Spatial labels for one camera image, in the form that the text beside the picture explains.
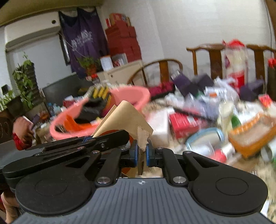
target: gray ribbed surface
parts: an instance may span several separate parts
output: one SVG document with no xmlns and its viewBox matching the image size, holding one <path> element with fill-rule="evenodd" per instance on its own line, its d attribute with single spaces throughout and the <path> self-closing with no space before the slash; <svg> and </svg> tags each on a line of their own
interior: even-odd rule
<svg viewBox="0 0 276 224">
<path fill-rule="evenodd" d="M 78 211 L 60 217 L 24 213 L 13 224 L 248 224 L 271 223 L 260 213 L 222 217 L 200 207 L 185 188 L 169 185 L 164 178 L 119 179 L 96 190 Z"/>
</svg>

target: potted plant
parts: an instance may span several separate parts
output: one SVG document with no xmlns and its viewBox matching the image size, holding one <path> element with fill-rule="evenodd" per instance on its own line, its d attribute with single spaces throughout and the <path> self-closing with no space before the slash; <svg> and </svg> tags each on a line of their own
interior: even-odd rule
<svg viewBox="0 0 276 224">
<path fill-rule="evenodd" d="M 12 90 L 0 97 L 0 110 L 8 109 L 13 117 L 17 117 L 24 112 L 23 104 L 20 96 L 15 96 Z"/>
<path fill-rule="evenodd" d="M 9 90 L 8 93 L 4 96 L 0 96 L 0 111 L 7 109 L 6 104 L 14 99 L 14 93 L 12 90 Z"/>
<path fill-rule="evenodd" d="M 14 70 L 12 76 L 17 84 L 18 90 L 20 91 L 20 97 L 24 108 L 28 110 L 32 109 L 33 105 L 38 104 L 41 101 L 41 98 L 36 82 L 34 63 L 28 59 L 25 52 L 23 57 L 26 60 L 22 65 L 18 64 L 18 67 Z"/>
<path fill-rule="evenodd" d="M 95 60 L 93 57 L 82 57 L 77 58 L 77 60 L 80 66 L 85 69 L 88 76 L 92 77 L 98 71 L 102 71 L 100 59 Z"/>
</svg>

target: air conditioner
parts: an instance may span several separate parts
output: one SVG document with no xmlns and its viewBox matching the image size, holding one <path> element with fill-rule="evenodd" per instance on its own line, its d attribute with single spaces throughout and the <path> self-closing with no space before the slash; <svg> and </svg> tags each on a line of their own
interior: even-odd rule
<svg viewBox="0 0 276 224">
<path fill-rule="evenodd" d="M 24 44 L 56 35 L 60 31 L 58 12 L 49 12 L 28 17 L 5 26 L 6 51 Z"/>
</svg>

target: purple shirt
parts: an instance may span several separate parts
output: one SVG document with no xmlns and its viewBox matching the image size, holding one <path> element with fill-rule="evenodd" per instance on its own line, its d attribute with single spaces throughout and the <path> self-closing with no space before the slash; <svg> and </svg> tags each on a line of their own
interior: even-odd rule
<svg viewBox="0 0 276 224">
<path fill-rule="evenodd" d="M 65 39 L 72 46 L 67 44 L 72 72 L 84 78 L 85 70 L 77 61 L 77 58 L 82 58 L 79 53 L 96 60 L 108 55 L 108 45 L 97 10 L 87 12 L 77 8 L 77 12 L 77 17 L 70 17 L 62 12 L 59 15 Z"/>
</svg>

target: chair backrest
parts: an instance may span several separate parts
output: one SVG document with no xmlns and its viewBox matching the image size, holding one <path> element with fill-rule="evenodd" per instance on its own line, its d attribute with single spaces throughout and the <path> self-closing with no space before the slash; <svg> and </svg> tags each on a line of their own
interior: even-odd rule
<svg viewBox="0 0 276 224">
<path fill-rule="evenodd" d="M 264 51 L 268 50 L 273 52 L 274 58 L 276 58 L 276 49 L 255 44 L 247 44 L 246 47 L 254 51 L 256 78 L 265 79 Z M 198 74 L 196 52 L 198 50 L 206 50 L 209 52 L 210 57 L 211 78 L 215 79 L 216 77 L 220 77 L 222 79 L 221 51 L 225 49 L 223 44 L 203 44 L 195 48 L 187 47 L 186 49 L 193 54 L 193 70 L 195 75 Z"/>
<path fill-rule="evenodd" d="M 12 140 L 12 123 L 8 118 L 0 117 L 0 144 Z"/>
<path fill-rule="evenodd" d="M 169 66 L 168 66 L 168 62 L 175 62 L 178 64 L 179 66 L 179 70 L 183 70 L 183 65 L 180 61 L 176 60 L 176 59 L 161 59 L 161 60 L 157 60 L 157 61 L 154 61 L 154 62 L 150 62 L 148 64 L 145 64 L 143 65 L 143 67 L 139 68 L 128 80 L 127 84 L 133 84 L 134 85 L 134 82 L 133 82 L 133 79 L 138 75 L 138 73 L 140 71 L 142 71 L 143 73 L 143 78 L 144 78 L 144 82 L 145 82 L 145 85 L 148 86 L 148 82 L 147 82 L 147 78 L 146 78 L 146 74 L 145 74 L 145 71 L 144 69 L 150 65 L 153 65 L 153 64 L 156 64 L 156 63 L 159 63 L 159 68 L 160 68 L 160 81 L 161 82 L 168 82 L 169 81 Z"/>
</svg>

